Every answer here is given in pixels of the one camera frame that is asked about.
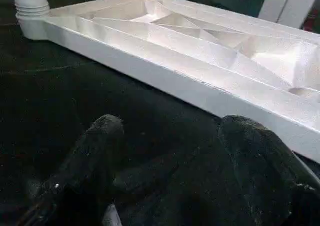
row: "turned table leg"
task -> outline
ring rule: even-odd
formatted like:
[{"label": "turned table leg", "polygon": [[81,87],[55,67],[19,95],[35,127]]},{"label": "turned table leg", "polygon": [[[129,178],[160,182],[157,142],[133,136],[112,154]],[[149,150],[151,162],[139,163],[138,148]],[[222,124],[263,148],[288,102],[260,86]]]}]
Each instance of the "turned table leg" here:
[{"label": "turned table leg", "polygon": [[42,18],[49,14],[47,0],[14,0],[16,18],[25,37],[33,40],[46,39]]}]

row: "white chair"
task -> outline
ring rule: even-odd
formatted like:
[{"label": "white chair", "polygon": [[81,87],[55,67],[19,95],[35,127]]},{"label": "white chair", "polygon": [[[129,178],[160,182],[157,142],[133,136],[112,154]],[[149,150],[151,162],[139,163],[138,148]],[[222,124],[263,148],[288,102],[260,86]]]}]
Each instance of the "white chair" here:
[{"label": "white chair", "polygon": [[287,0],[264,0],[259,18],[270,22],[278,22],[286,2]]},{"label": "white chair", "polygon": [[287,0],[278,23],[300,28],[316,0]]}]

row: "white plastic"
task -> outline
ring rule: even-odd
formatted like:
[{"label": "white plastic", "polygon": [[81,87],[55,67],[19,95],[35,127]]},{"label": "white plastic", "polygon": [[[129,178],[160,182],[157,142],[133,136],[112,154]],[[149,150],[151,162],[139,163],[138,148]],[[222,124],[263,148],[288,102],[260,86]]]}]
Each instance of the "white plastic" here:
[{"label": "white plastic", "polygon": [[14,0],[16,18],[25,37],[33,40],[46,39],[42,17],[47,16],[50,9],[47,0]]}]

